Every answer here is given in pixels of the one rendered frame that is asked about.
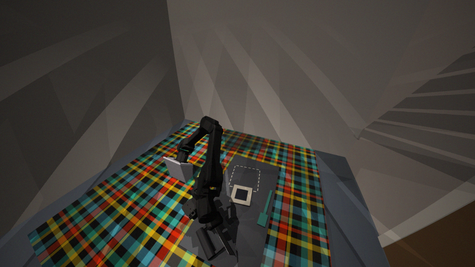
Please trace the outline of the teal flat trowel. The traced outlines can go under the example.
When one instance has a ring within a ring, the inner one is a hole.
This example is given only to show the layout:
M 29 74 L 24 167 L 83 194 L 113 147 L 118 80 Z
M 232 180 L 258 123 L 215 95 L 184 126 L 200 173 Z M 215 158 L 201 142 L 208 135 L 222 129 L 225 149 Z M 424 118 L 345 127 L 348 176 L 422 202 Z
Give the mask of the teal flat trowel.
M 269 192 L 268 201 L 266 202 L 266 206 L 263 210 L 263 213 L 260 212 L 260 216 L 259 216 L 259 219 L 257 221 L 257 224 L 260 225 L 260 226 L 263 226 L 263 227 L 266 226 L 266 222 L 268 220 L 268 215 L 266 215 L 266 212 L 268 210 L 268 205 L 269 205 L 269 201 L 271 199 L 271 194 L 272 194 L 272 190 L 270 190 L 270 192 Z

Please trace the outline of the beige square tile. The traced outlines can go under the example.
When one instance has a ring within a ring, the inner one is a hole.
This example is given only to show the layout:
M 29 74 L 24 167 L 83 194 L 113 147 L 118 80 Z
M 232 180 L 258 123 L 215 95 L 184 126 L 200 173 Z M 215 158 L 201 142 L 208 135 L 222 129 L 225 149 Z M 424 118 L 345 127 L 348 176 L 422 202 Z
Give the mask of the beige square tile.
M 230 202 L 250 206 L 252 188 L 234 184 L 231 195 Z

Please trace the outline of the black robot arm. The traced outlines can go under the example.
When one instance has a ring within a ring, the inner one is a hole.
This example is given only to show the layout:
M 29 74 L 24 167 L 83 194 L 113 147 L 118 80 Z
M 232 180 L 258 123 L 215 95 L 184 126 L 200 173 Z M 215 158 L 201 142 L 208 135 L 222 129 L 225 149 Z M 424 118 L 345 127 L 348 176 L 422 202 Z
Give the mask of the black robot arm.
M 193 197 L 182 206 L 184 214 L 190 220 L 198 218 L 201 224 L 211 223 L 217 217 L 214 198 L 220 196 L 223 183 L 223 169 L 220 165 L 221 135 L 223 134 L 221 127 L 215 119 L 204 116 L 200 121 L 200 127 L 189 138 L 180 141 L 177 146 L 178 153 L 175 160 L 188 163 L 189 153 L 192 153 L 195 144 L 205 135 L 209 135 L 206 162 L 201 167 L 199 177 L 195 178 Z M 216 190 L 209 187 L 216 187 Z

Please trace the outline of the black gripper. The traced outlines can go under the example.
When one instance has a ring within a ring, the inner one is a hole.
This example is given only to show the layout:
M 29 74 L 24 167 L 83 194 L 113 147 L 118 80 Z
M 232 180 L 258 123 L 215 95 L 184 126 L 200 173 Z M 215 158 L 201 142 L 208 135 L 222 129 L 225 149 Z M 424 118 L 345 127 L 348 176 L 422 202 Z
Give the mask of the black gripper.
M 191 190 L 191 194 L 193 196 L 194 194 L 194 191 L 193 189 Z M 220 224 L 223 223 L 223 218 L 221 217 L 221 214 L 219 211 L 216 211 L 217 212 L 217 217 L 215 220 L 213 220 L 212 222 L 209 222 L 209 223 L 206 223 L 206 227 L 208 229 L 208 231 L 212 231 L 212 229 L 214 229 L 215 227 L 219 226 Z

